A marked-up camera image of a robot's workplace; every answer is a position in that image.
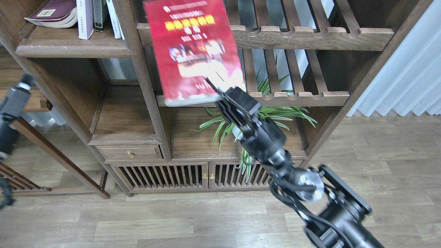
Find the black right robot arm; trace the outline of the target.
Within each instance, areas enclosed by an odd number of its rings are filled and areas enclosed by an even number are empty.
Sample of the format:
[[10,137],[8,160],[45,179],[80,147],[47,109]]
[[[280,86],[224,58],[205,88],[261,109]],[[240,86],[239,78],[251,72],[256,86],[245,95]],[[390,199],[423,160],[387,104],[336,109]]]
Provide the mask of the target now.
[[298,168],[284,149],[286,136],[271,119],[259,115],[260,102],[241,88],[218,93],[223,117],[241,130],[241,145],[271,177],[269,190],[305,223],[304,233],[317,248],[382,248],[362,224],[372,211],[351,187],[326,165]]

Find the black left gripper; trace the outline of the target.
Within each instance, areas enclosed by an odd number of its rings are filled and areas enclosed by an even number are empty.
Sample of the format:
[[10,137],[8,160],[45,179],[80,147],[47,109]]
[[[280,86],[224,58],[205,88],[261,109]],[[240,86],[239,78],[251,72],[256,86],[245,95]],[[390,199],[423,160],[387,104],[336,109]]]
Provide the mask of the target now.
[[1,102],[0,157],[8,158],[16,146],[19,132],[11,127],[12,122],[19,119],[31,95],[30,90],[35,78],[23,74],[19,83],[10,88],[9,93]]

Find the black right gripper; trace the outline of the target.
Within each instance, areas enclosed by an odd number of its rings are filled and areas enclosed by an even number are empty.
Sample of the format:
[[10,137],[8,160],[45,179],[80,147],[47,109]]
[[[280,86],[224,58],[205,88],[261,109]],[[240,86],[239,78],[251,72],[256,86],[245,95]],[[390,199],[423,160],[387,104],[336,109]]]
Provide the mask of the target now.
[[243,132],[241,145],[266,172],[296,174],[291,154],[283,148],[286,136],[271,119],[258,115],[260,102],[239,87],[230,87],[224,92],[208,78],[206,81],[219,94],[219,100],[215,103],[225,120]]

